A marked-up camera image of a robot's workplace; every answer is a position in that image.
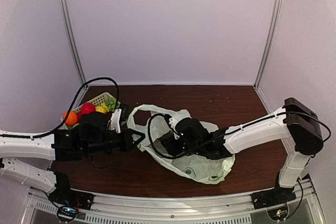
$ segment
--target fruit basket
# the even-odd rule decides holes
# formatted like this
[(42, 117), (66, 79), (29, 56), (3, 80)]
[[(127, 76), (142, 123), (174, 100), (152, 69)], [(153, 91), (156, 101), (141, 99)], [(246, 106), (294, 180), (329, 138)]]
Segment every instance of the fruit basket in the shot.
[[(108, 92), (105, 92), (103, 94), (100, 94), (99, 96), (87, 101), (89, 103), (92, 103), (94, 106), (100, 106), (102, 103), (106, 102), (106, 100), (108, 98), (112, 98), (112, 99), (115, 99), (115, 97), (113, 97), (110, 93)], [(75, 108), (75, 109), (72, 109), (72, 111), (74, 111), (75, 113), (78, 113), (82, 108), (82, 105)], [(69, 125), (66, 125), (66, 124), (63, 124), (61, 129), (63, 130), (67, 130), (67, 129), (71, 129), (72, 127), (69, 126)]]

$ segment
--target white wall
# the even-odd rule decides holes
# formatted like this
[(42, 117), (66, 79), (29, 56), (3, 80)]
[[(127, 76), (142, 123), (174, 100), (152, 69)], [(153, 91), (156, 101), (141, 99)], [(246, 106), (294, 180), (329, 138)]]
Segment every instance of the white wall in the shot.
[[(59, 0), (0, 0), (0, 59), (0, 129), (55, 127), (80, 86)], [(0, 223), (18, 223), (29, 188), (5, 178), (0, 188)]]
[[(261, 89), (272, 109), (295, 97), (335, 134), (336, 0), (284, 0)], [(336, 205), (336, 138), (308, 168), (327, 223)]]
[(88, 79), (253, 84), (274, 0), (68, 0)]

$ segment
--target white plastic bag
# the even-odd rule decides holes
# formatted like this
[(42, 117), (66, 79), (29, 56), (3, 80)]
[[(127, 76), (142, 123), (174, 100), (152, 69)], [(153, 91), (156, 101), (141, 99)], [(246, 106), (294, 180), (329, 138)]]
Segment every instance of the white plastic bag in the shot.
[[(143, 152), (147, 151), (157, 162), (159, 162), (163, 167), (175, 172), (176, 174), (193, 179), (194, 181), (201, 182), (204, 184), (218, 184), (223, 181), (225, 176), (231, 171), (231, 167), (235, 161), (235, 156), (229, 158), (222, 158), (218, 160), (210, 160), (205, 157), (198, 155), (184, 156), (178, 159), (166, 159), (158, 156), (158, 154), (151, 147), (150, 141), (148, 139), (148, 121), (146, 126), (137, 125), (134, 121), (134, 115), (138, 111), (150, 111), (152, 115), (154, 114), (169, 114), (173, 117), (190, 118), (188, 110), (172, 111), (164, 108), (160, 108), (155, 105), (141, 105), (131, 112), (127, 120), (127, 127), (129, 129), (134, 129), (145, 133), (146, 138), (138, 145), (138, 148)], [(214, 132), (218, 130), (218, 126), (213, 123), (201, 122), (201, 124), (209, 131)], [(168, 155), (165, 148), (155, 140), (166, 134), (170, 128), (166, 124), (162, 117), (156, 117), (151, 122), (151, 136), (155, 143), (155, 147), (163, 154)]]

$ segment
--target dark wood tabletop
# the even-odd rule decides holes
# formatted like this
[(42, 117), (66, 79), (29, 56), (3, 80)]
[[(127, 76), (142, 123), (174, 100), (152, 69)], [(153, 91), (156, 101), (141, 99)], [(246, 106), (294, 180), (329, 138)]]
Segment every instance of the dark wood tabletop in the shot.
[[(93, 86), (83, 102), (103, 92), (115, 96), (115, 87)], [(246, 123), (266, 114), (253, 87), (248, 86), (121, 86), (120, 100), (131, 108), (140, 104), (181, 110), (193, 118), (212, 122), (219, 128)], [(146, 124), (149, 112), (139, 112), (135, 121)], [(236, 154), (232, 171), (217, 185), (205, 185), (180, 177), (138, 149), (115, 152), (111, 165), (96, 169), (91, 159), (54, 162), (53, 171), (66, 173), (74, 189), (96, 193), (138, 197), (194, 197), (242, 193), (273, 187), (276, 175), (286, 160), (280, 140), (255, 146)], [(96, 165), (111, 156), (97, 155)]]

